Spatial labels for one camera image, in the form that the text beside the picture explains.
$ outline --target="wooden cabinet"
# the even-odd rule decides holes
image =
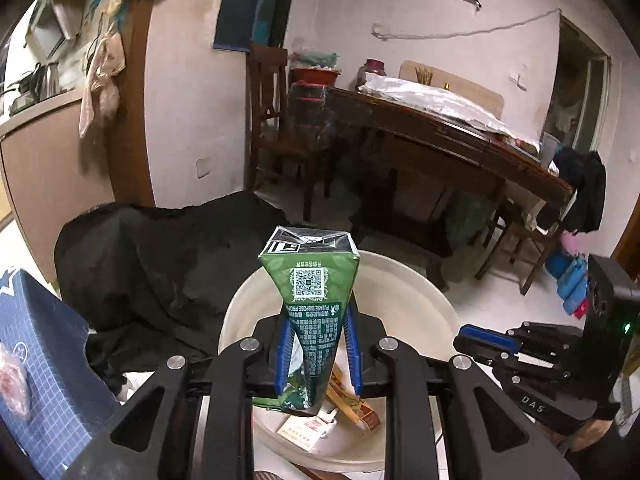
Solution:
[[[6,218],[11,213],[11,206],[9,205],[9,199],[6,196],[6,192],[4,191],[4,184],[0,182],[0,230],[4,227],[6,223]]]
[[[17,114],[0,142],[2,178],[20,232],[48,282],[60,229],[94,206],[113,202],[102,136],[78,136],[81,91]]]

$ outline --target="grid pattern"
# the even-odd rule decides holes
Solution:
[[[30,420],[0,416],[45,480],[58,480],[117,402],[84,357],[88,327],[27,272],[13,277],[14,294],[0,293],[0,340],[24,359]]]

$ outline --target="orange food wrapper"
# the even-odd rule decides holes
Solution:
[[[343,377],[340,368],[334,364],[326,390],[327,398],[361,430],[373,430],[380,424],[378,414],[366,401],[347,391],[342,383]]]

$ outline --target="doorway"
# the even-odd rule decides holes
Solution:
[[[561,16],[558,67],[543,131],[579,153],[596,150],[607,108],[610,67],[609,56]]]

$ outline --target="blue cloth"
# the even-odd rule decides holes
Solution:
[[[118,407],[84,356],[88,325],[24,270],[0,276],[0,341],[27,371],[31,416],[0,417],[45,480],[58,480]]]
[[[558,247],[546,259],[545,267],[556,280],[569,268],[574,257],[566,253],[562,247]]]
[[[558,296],[566,300],[586,275],[587,261],[581,256],[576,256],[558,279]]]
[[[588,280],[585,274],[580,282],[574,287],[569,297],[564,300],[562,307],[564,311],[570,316],[573,314],[580,304],[587,298]]]

